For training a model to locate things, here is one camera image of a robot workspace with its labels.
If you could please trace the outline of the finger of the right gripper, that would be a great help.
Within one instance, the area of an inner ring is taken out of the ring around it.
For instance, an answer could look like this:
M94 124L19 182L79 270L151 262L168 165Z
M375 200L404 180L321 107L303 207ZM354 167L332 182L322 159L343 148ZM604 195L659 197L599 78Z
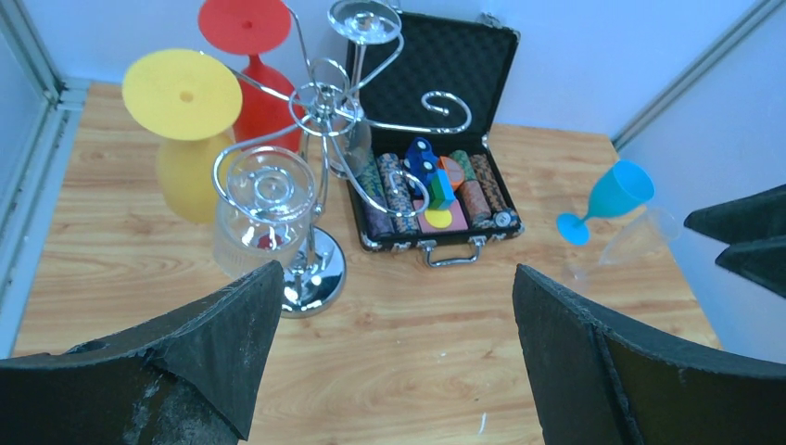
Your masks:
M716 265L785 298L785 236L729 245Z
M785 184L695 210L684 226L729 245L785 235Z

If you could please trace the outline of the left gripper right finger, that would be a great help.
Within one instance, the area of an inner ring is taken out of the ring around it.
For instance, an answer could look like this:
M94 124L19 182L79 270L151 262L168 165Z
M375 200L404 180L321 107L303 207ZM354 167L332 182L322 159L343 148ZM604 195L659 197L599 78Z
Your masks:
M513 311L548 444L781 444L785 367L706 347L519 265Z

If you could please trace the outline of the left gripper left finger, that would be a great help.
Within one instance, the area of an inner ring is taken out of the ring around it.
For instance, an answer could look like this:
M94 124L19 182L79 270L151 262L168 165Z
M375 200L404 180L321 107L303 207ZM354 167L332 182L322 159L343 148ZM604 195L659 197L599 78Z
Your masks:
M5 444L236 444L248 438L284 295L271 261L142 324L1 362Z

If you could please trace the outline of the clear champagne flute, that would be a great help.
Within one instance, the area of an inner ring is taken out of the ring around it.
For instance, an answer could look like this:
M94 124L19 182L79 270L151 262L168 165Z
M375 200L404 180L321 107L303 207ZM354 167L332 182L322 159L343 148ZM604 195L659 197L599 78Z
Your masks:
M649 207L628 223L604 247L597 258L568 262L562 270L562 283L583 292L600 272L627 265L652 255L679 237L681 223L667 210Z

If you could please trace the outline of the blue plastic wine glass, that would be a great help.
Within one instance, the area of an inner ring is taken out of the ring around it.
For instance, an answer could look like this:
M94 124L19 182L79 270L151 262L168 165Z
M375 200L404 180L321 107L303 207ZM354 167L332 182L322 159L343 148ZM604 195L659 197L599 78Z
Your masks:
M654 195L649 173L635 162L619 160L593 186L585 214L562 213L556 218L556 228L567 242L583 246L590 240L588 220L624 216Z

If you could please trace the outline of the clear wide ribbed glass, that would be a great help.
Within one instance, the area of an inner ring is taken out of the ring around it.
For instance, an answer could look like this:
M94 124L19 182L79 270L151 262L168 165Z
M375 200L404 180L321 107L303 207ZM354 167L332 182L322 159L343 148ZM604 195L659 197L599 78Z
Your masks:
M239 278L278 261L288 267L305 242L317 190L309 165L279 146L227 148L216 158L213 259Z

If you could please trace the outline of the chrome wine glass rack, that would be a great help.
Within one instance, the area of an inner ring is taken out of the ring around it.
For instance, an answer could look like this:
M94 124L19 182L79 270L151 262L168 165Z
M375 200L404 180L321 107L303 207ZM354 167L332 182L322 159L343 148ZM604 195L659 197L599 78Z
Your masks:
M362 87L379 75L402 53L405 39L401 31L398 38L391 42L396 42L396 49L365 76ZM350 131L356 123L360 122L361 114L365 116L360 100L356 101L350 95L350 75L341 64L326 57L306 58L304 63L309 73L313 73L319 64L329 64L335 67L341 74L342 86L311 80L305 86L313 90L314 95L312 100L303 105L305 108L303 118L296 118L294 124L282 130L227 147L230 149L254 146L286 148L299 154L309 165L314 175L317 198L311 222L307 226L305 242L299 248L291 264L284 268L281 315L288 319L305 318L323 312L339 297L346 282L347 264L342 248L331 235L317 227L315 223L323 214L328 195L329 177L331 175L338 177L330 168L330 152L335 151L343 167L348 167L336 138ZM421 130L418 126L370 121L366 116L365 120L371 130L380 128L410 133L418 133ZM351 175L347 180L363 202L386 216L399 217L401 215L400 212L384 207L371 199L362 189L356 176Z

